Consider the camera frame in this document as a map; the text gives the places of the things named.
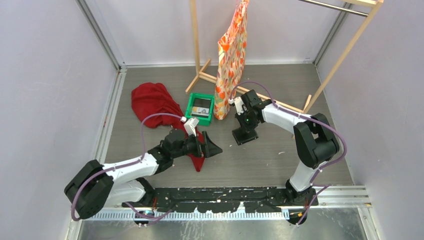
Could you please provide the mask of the black card holder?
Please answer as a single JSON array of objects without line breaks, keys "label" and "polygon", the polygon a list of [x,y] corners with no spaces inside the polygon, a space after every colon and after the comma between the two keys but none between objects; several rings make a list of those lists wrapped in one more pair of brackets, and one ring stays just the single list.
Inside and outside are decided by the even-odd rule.
[{"label": "black card holder", "polygon": [[237,145],[243,145],[250,141],[257,139],[259,136],[257,132],[253,129],[251,131],[246,131],[241,127],[232,130],[232,135],[237,143]]}]

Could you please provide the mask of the green plastic bin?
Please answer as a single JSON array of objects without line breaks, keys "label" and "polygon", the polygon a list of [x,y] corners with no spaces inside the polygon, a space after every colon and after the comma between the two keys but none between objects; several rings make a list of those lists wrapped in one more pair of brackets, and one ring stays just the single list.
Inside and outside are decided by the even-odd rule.
[{"label": "green plastic bin", "polygon": [[212,122],[214,103],[213,95],[192,92],[184,116],[186,118],[197,118],[199,120],[198,125],[208,127]]}]

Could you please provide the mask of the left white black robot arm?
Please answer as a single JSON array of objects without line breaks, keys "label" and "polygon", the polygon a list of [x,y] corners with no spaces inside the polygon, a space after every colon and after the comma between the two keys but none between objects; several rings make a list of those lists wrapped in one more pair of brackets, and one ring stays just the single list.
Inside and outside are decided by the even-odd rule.
[{"label": "left white black robot arm", "polygon": [[172,129],[157,146],[138,157],[105,164],[90,160],[64,188],[71,202],[71,217],[74,221],[89,219],[104,207],[125,202],[148,207],[154,189],[146,177],[169,169],[179,157],[210,158],[222,152],[206,131],[197,136]]}]

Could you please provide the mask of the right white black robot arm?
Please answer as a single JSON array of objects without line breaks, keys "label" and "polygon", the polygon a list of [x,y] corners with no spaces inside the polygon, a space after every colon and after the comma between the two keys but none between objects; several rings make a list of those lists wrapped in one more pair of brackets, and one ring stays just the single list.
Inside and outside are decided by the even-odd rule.
[{"label": "right white black robot arm", "polygon": [[232,131],[238,145],[246,144],[259,136],[260,123],[276,125],[294,135],[300,160],[294,174],[286,181],[283,195],[291,205],[299,205],[312,188],[319,168],[339,152],[340,145],[325,115],[303,114],[290,110],[271,99],[262,100],[254,90],[230,99],[235,107],[235,118],[240,127]]}]

